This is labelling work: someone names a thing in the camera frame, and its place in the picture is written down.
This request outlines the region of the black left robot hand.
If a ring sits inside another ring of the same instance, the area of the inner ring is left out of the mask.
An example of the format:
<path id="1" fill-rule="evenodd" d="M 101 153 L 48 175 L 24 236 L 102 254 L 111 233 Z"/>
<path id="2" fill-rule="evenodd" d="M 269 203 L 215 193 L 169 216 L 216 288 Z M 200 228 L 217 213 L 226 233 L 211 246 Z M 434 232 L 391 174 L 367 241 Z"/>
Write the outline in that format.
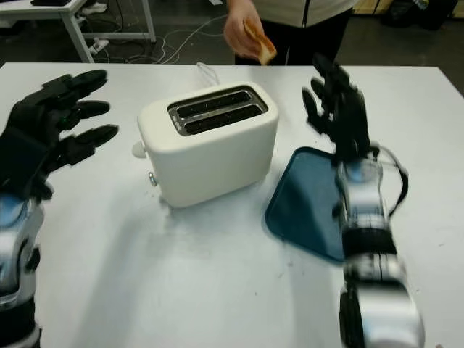
<path id="1" fill-rule="evenodd" d="M 79 75 L 63 75 L 44 83 L 41 89 L 17 102 L 10 112 L 8 127 L 13 127 L 44 145 L 43 173 L 65 165 L 75 165 L 95 154 L 96 148 L 114 138 L 117 125 L 101 125 L 81 134 L 61 137 L 80 121 L 107 113 L 106 101 L 85 100 L 107 82 L 106 70 L 90 70 Z"/>

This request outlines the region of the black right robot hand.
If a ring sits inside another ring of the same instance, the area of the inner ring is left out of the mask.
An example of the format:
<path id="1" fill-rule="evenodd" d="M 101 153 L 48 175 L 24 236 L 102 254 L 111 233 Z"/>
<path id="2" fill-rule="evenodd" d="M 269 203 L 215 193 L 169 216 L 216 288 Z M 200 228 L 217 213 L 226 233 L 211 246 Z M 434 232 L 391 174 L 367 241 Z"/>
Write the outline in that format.
<path id="1" fill-rule="evenodd" d="M 313 66 L 323 78 L 302 89 L 307 123 L 335 144 L 334 162 L 353 162 L 370 152 L 368 121 L 362 92 L 336 62 L 316 53 Z"/>

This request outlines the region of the person's bare hand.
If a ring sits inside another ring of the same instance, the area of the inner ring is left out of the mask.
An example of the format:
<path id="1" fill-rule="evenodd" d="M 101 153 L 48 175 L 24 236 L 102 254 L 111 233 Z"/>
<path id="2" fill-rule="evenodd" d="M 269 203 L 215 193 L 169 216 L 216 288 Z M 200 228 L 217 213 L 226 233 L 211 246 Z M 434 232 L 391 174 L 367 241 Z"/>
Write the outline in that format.
<path id="1" fill-rule="evenodd" d="M 233 52 L 243 58 L 258 60 L 260 45 L 246 32 L 244 21 L 250 20 L 257 32 L 264 33 L 260 16 L 253 1 L 232 0 L 227 1 L 228 15 L 225 21 L 223 34 Z"/>

